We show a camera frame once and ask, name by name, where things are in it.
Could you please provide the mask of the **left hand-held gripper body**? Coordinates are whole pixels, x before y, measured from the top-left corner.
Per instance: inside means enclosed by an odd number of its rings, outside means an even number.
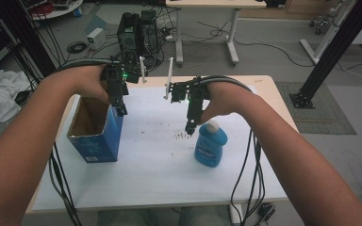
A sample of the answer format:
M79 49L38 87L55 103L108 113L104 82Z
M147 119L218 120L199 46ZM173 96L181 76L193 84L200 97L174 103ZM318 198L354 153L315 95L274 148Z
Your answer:
M125 108L124 95L128 95L127 84L146 83L145 58L134 50L122 50L111 56L102 75L107 82L107 94L110 103L116 108Z

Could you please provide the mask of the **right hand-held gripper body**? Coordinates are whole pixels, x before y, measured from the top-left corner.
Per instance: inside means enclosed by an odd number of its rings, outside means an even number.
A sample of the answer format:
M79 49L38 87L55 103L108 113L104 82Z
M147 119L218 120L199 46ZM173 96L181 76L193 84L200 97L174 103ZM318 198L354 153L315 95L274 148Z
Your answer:
M203 112L203 101L208 96L206 84L202 77L197 76L186 82L172 82L173 77L173 58L170 58L170 65L165 84L165 100L171 102L188 101L188 123L199 123Z

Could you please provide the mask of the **blue bottle with white cap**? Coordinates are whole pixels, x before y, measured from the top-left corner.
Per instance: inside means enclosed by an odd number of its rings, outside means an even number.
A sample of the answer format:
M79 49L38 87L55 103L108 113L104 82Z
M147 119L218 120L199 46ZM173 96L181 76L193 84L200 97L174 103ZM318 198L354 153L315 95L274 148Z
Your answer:
M194 157L201 164L215 168L222 160L222 148L227 143L227 134L220 125L210 120L199 129Z

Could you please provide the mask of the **person's right hand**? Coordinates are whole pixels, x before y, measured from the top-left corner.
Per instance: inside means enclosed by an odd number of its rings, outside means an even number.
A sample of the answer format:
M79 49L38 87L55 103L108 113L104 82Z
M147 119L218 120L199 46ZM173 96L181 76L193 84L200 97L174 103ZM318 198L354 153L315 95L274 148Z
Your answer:
M256 101L256 95L240 86L214 82L208 85L210 102L203 111L200 123L203 124L217 116L225 116L238 113L247 122L256 121L255 111L250 104Z

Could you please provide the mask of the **person's left hand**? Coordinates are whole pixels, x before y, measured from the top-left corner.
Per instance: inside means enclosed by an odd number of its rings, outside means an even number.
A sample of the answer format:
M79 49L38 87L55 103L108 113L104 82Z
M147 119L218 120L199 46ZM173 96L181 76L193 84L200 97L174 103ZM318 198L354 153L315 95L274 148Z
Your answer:
M63 96L79 94L109 103L108 94L101 85L100 77L105 65L79 66L53 73L42 80L43 86L56 88Z

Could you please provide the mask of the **blue cardboard box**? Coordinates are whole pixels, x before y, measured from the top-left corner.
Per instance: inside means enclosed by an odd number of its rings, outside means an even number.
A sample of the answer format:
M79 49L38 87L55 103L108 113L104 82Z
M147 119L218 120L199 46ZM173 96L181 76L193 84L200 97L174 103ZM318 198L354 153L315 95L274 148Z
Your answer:
M114 106L81 97L67 138L87 163L117 162L122 127Z

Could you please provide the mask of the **small white box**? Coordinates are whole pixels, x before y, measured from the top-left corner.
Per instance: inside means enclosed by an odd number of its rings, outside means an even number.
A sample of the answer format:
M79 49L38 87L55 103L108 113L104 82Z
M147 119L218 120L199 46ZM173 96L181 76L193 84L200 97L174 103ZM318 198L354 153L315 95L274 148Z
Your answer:
M92 50L98 50L106 42L106 34L103 28L95 28L87 36L89 46Z

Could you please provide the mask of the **black computer tower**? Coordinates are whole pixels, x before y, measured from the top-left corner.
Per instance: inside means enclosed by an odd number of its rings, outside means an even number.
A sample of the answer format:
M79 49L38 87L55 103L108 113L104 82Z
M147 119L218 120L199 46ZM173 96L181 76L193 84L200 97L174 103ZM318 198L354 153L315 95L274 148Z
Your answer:
M159 51L156 11L143 10L141 14L125 12L117 30L121 50L133 50L139 56Z

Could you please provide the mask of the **white table mat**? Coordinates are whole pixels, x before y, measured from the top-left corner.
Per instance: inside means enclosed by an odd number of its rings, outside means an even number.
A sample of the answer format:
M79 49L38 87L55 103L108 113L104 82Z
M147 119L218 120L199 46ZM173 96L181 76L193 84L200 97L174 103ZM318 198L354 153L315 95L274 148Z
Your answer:
M187 135L188 106L171 103L160 87L132 88L124 101L118 159L88 163L67 138L68 116L57 139L74 205L79 210L246 202L257 195L250 127L237 114L217 119L228 141L220 165L194 158L197 136Z

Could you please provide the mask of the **round white table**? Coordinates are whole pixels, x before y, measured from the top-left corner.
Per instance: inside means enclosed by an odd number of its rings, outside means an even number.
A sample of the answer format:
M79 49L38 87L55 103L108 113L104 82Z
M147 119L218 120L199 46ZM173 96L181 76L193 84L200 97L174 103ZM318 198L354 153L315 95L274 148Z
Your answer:
M39 0L26 8L33 21L52 19L67 13L81 14L83 0Z

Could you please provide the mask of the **white-legged desk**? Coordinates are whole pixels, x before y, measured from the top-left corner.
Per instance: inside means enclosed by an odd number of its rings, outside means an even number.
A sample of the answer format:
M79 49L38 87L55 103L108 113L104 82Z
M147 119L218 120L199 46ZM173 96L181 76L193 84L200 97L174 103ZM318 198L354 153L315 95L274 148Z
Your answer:
M214 8L227 8L231 11L231 26L228 35L225 37L225 44L231 58L231 63L236 65L239 63L239 56L234 44L234 36L238 24L239 12L243 8L265 8L267 4L264 0L166 0L166 6L176 9L175 62L179 67L182 67L184 63L183 40L181 38L183 8L207 8L209 10L213 10Z

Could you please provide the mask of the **black equipment rack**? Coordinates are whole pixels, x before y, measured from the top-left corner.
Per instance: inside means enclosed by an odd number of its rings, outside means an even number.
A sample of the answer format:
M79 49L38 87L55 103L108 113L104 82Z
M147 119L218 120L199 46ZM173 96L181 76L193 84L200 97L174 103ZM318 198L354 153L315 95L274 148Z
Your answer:
M56 69L21 0L0 0L0 20L19 39L44 77Z

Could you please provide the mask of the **black power adapter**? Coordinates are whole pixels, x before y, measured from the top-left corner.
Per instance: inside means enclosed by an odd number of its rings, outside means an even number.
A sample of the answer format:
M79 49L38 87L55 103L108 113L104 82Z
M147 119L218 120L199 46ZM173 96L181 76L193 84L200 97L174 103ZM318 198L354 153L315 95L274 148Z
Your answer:
M259 215L259 221L257 225L260 225L263 222L267 222L274 212L275 212L274 202L263 202L257 212Z

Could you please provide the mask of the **white cloth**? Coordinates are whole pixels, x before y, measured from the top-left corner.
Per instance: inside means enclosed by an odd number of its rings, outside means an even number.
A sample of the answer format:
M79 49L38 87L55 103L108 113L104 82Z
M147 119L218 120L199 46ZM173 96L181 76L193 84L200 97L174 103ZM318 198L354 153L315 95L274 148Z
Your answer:
M15 98L28 88L29 81L24 72L0 70L0 122L13 118L20 111Z

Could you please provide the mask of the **grey floor mat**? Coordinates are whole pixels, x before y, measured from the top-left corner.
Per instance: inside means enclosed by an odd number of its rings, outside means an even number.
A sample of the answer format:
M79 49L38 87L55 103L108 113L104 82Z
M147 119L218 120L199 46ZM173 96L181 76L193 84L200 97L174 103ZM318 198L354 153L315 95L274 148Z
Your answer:
M355 135L329 88L322 84L312 99L312 106L297 108L290 95L297 93L301 82L276 82L280 94L300 133L325 135Z

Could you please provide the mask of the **white metal stand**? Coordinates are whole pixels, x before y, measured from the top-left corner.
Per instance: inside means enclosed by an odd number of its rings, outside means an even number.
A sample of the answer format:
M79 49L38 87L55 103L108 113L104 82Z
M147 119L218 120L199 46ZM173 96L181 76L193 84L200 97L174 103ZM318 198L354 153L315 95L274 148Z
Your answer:
M300 44L304 47L314 64L319 62L323 52L339 31L343 21L348 16L348 13L353 8L355 2L356 0L337 0L337 4L330 8L327 13L316 16L309 23L309 26L313 27L316 25L316 22L319 22L315 29L315 34L324 34L316 49L313 49L307 40L300 40ZM362 46L362 29L354 39L353 44Z

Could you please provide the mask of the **black metal post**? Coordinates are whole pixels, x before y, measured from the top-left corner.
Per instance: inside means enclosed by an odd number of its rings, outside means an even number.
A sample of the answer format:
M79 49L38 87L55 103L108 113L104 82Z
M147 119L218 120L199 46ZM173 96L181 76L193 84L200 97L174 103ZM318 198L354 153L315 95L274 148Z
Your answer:
M290 93L289 98L295 108L313 108L311 100L315 93L361 29L362 0L357 0L303 86L297 93Z

